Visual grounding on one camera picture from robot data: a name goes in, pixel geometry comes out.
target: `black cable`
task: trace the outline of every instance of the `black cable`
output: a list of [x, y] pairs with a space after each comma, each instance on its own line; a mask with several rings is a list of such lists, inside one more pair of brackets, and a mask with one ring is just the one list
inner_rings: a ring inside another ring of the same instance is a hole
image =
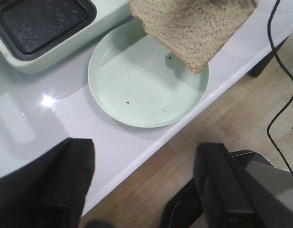
[[[284, 72], [290, 77], [290, 79], [292, 80], [293, 82], [293, 76], [292, 74], [287, 70], [287, 68], [285, 68], [285, 66], [283, 65], [283, 63], [281, 62], [278, 54], [277, 54], [277, 51], [276, 51], [276, 48], [274, 46], [274, 43], [273, 43], [273, 39], [272, 39], [272, 34], [271, 34], [271, 25], [272, 25], [272, 20], [273, 20], [273, 17], [274, 17], [274, 14], [277, 10], [277, 7], [280, 3], [280, 0], [277, 0], [274, 7], [273, 7], [273, 10], [271, 12], [271, 15], [270, 15], [270, 18], [269, 18], [269, 21], [268, 21], [268, 25], [267, 25], [267, 32], [268, 32], [268, 37], [269, 37], [269, 41], [270, 41], [270, 45], [271, 45], [271, 48], [272, 48], [272, 51], [274, 53], [274, 56], [278, 62], [278, 64], [280, 65], [280, 67], [284, 70]], [[291, 104], [291, 102], [293, 101], [293, 95], [291, 96], [290, 100], [288, 101], [288, 103], [279, 111], [279, 113], [273, 118], [273, 120], [270, 122], [267, 130], [266, 130], [266, 133], [269, 137], [269, 139], [271, 140], [272, 144], [274, 145], [274, 147], [277, 149], [277, 151], [279, 152], [280, 156], [282, 157], [284, 163], [286, 164], [286, 166], [288, 167], [290, 173], [292, 174], [293, 176], [293, 170], [291, 169], [288, 161], [286, 160], [284, 154], [281, 152], [281, 150], [278, 148], [278, 146], [276, 145], [276, 143], [274, 142], [273, 138], [271, 137], [270, 135], [270, 128], [271, 126], [273, 125], [273, 123], [275, 122], [275, 120], [280, 116], [280, 114], [282, 112], [284, 112], [284, 110]]]

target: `round plate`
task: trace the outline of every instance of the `round plate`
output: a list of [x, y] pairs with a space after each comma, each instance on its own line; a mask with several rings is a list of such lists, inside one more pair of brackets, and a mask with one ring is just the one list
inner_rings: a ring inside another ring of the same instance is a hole
[[151, 38], [140, 21], [124, 24], [96, 46], [88, 68], [90, 90], [112, 118], [136, 127], [171, 124], [196, 107], [209, 68], [196, 75]]

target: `table leg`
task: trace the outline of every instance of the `table leg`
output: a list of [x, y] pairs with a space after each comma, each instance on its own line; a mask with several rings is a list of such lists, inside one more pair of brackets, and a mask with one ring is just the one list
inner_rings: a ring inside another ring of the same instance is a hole
[[[278, 51], [281, 46], [284, 44], [284, 42], [287, 40], [286, 38], [283, 42], [281, 42], [277, 47], [276, 50]], [[249, 72], [251, 77], [258, 77], [261, 72], [266, 68], [266, 66], [269, 64], [269, 62], [272, 60], [274, 57], [273, 51], [271, 51], [266, 57], [264, 57], [262, 60], [259, 61]]]

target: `bread slice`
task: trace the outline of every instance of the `bread slice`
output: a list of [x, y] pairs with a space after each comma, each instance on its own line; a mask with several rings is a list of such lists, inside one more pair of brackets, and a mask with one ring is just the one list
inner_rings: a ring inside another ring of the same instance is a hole
[[257, 0], [131, 0], [144, 30], [198, 74], [257, 7]]

